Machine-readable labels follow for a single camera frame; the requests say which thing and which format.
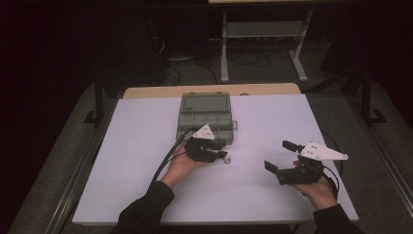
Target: metal bar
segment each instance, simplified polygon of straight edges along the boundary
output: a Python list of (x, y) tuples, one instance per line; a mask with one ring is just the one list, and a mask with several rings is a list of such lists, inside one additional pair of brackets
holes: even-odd
[(89, 142), (82, 153), (82, 157), (58, 201), (56, 210), (46, 228), (46, 234), (55, 234), (59, 232), (83, 191), (83, 187), (85, 186), (90, 173), (87, 171), (87, 167), (91, 165), (91, 160), (100, 146), (99, 142), (104, 138), (117, 104), (116, 99), (110, 99), (108, 102), (109, 103), (106, 104), (106, 106), (108, 106), (106, 109), (107, 112), (101, 122), (102, 125), (100, 125), (90, 137)]
[(404, 203), (407, 211), (413, 217), (413, 193), (409, 185), (404, 180), (403, 176), (401, 175), (400, 171), (397, 169), (397, 166), (394, 164), (394, 161), (390, 155), (390, 153), (386, 150), (386, 147), (383, 145), (381, 140), (377, 137), (377, 134), (374, 132), (372, 128), (369, 128), (364, 120), (359, 117), (358, 110), (357, 110), (357, 103), (353, 98), (348, 98), (349, 107), (355, 113), (357, 120), (360, 122), (361, 127), (369, 136), (371, 143), (377, 150), (380, 159), (383, 162), (385, 171), (389, 176), (390, 181), (392, 182), (396, 192), (400, 196), (401, 201)]
[(285, 1), (285, 2), (262, 2), (262, 3), (216, 3), (216, 4), (160, 4), (152, 6), (130, 6), (130, 7), (91, 7), (78, 9), (82, 12), (161, 12), (161, 11), (236, 11), (236, 10), (268, 10), (269, 7), (297, 7), (314, 8), (318, 6), (347, 6), (347, 5), (365, 5), (357, 0), (315, 0), (315, 1)]

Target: white triangular marker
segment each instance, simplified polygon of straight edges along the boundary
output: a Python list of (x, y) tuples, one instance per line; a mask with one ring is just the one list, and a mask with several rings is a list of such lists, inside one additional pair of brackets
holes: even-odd
[(349, 159), (349, 156), (347, 154), (342, 154), (315, 142), (308, 143), (306, 147), (301, 150), (300, 155), (317, 161)]
[(193, 138), (202, 138), (202, 139), (215, 139), (212, 131), (210, 130), (209, 124), (205, 124), (200, 128), (196, 133), (192, 135)]

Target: small metal part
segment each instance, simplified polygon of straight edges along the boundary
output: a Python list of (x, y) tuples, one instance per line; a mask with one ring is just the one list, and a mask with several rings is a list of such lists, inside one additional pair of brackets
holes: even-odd
[(226, 163), (226, 164), (230, 164), (230, 163), (231, 163), (231, 158), (230, 158), (230, 156), (226, 155), (226, 156), (224, 157), (224, 163)]

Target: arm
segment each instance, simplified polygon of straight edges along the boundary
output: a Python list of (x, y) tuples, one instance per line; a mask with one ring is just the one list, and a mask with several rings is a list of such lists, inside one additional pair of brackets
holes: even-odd
[(313, 206), (314, 219), (322, 234), (360, 234), (362, 231), (353, 225), (340, 204), (337, 203), (327, 179), (322, 177), (313, 184), (291, 185), (301, 191)]
[(183, 147), (178, 147), (161, 181), (155, 184), (140, 199), (131, 203), (119, 215), (118, 224), (111, 234), (157, 233), (165, 208), (173, 200), (172, 189), (183, 178), (203, 163), (190, 159)]

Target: shelf leg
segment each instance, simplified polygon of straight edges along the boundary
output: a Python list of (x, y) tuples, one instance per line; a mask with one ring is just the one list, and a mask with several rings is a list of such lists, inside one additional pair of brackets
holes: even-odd
[(221, 82), (230, 82), (227, 62), (227, 12), (224, 12), (222, 20)]
[(310, 25), (310, 19), (311, 19), (312, 14), (313, 14), (313, 9), (310, 9), (307, 11), (306, 18), (304, 19), (304, 23), (301, 28), (300, 35), (298, 37), (298, 45), (294, 51), (289, 52), (291, 59), (292, 59), (292, 63), (294, 64), (298, 78), (300, 79), (301, 82), (308, 81), (306, 72), (304, 71), (303, 65), (301, 65), (299, 56), (300, 56), (301, 48), (303, 47), (303, 44), (304, 44), (304, 40), (306, 39), (306, 34), (307, 34), (307, 30)]

